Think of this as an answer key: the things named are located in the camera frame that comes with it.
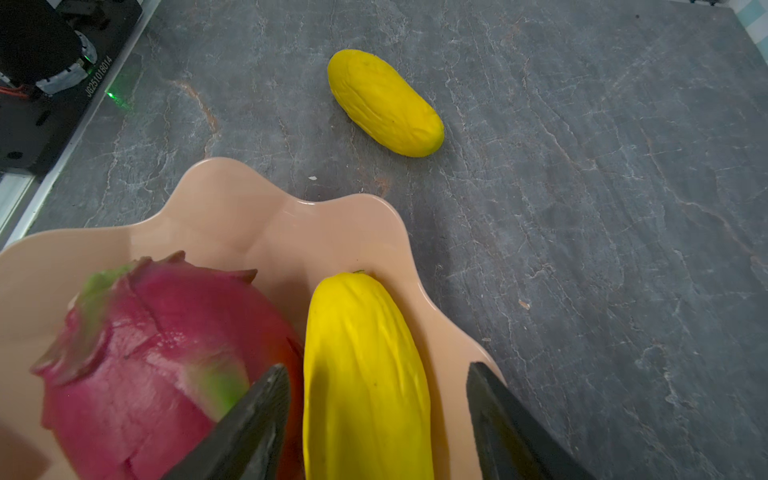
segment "beige plastic bowl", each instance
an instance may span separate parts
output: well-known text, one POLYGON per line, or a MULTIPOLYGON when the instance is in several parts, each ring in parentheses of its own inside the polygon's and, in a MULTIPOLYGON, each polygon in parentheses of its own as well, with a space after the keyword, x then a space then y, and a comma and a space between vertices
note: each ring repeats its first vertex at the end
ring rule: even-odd
POLYGON ((53 435, 40 427, 42 381, 28 367, 53 340, 91 273, 176 250, 186 250, 198 266, 258 268, 254 284, 302 334, 320 280, 343 271, 372 273, 402 310, 424 361, 435 478, 481 478, 467 369, 485 362, 501 375, 487 352, 427 297, 399 215, 371 195, 298 200, 229 158, 192 167, 149 220, 38 233, 0 253, 0 478, 76 478, 53 435))

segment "black cylinder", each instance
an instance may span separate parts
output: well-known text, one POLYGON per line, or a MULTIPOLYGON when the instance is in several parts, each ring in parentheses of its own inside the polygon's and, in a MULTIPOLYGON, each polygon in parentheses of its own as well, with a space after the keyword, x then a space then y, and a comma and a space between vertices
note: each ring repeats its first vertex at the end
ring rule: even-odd
POLYGON ((0 0, 0 71, 34 84, 75 63, 80 38, 46 0, 0 0))

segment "gray stone surface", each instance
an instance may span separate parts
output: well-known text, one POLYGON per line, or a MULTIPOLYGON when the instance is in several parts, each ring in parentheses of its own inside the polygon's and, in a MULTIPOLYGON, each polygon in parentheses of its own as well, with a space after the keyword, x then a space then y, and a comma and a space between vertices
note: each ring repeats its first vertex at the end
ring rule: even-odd
POLYGON ((378 194, 430 296, 597 477, 768 478, 768 66, 731 11, 163 0, 112 92, 34 231, 147 218, 218 155, 307 200, 378 194), (350 123, 341 48, 435 106, 437 154, 350 123))

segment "dragon fruit scale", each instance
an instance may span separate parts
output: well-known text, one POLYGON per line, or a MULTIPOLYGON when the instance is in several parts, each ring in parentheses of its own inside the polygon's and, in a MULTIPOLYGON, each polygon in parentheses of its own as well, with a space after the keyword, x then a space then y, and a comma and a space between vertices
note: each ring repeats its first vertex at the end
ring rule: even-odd
POLYGON ((177 252, 93 275, 48 351, 42 425, 82 480, 157 480, 272 365, 290 375, 278 478, 302 475, 302 347, 251 285, 255 270, 177 252))

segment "yellow fruit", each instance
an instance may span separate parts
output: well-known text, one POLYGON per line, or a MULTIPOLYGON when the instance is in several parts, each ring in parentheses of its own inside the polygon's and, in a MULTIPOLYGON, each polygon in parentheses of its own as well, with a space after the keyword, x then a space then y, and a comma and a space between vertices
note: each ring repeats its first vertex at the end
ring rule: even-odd
POLYGON ((433 480, 429 391, 419 352, 381 283, 325 279, 304 349, 307 480, 433 480))
POLYGON ((349 117, 395 153, 426 157, 442 145, 440 117, 381 58, 360 50, 339 51, 328 63, 328 82, 349 117))

